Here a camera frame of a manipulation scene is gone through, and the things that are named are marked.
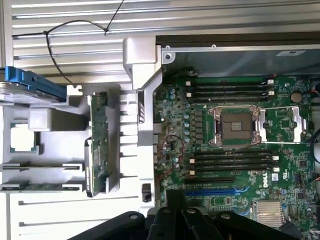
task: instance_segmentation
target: chip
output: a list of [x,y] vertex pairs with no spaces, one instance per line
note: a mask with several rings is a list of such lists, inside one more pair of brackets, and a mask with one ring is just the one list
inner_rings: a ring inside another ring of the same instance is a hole
[[298,193],[296,194],[296,198],[297,198],[297,199],[304,199],[304,194],[303,194],[302,192],[298,192]]
[[307,162],[306,161],[300,161],[299,162],[299,166],[300,167],[306,167],[307,166]]
[[253,124],[250,112],[222,111],[220,119],[223,145],[243,145],[252,142]]
[[282,120],[282,121],[281,121],[281,128],[287,129],[287,128],[289,128],[289,127],[290,127],[290,122],[289,122],[289,120]]

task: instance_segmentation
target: cpu socket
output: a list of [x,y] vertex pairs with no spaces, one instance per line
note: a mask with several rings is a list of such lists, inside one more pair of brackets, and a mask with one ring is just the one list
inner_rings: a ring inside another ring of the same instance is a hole
[[209,141],[210,145],[219,148],[243,148],[261,142],[259,107],[217,106],[209,109],[208,113],[214,117],[214,138]]

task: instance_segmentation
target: motherboard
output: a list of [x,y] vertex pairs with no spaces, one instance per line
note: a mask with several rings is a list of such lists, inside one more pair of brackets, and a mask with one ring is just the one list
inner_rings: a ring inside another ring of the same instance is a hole
[[307,77],[166,79],[154,96],[155,198],[235,213],[299,238],[316,225],[314,131]]

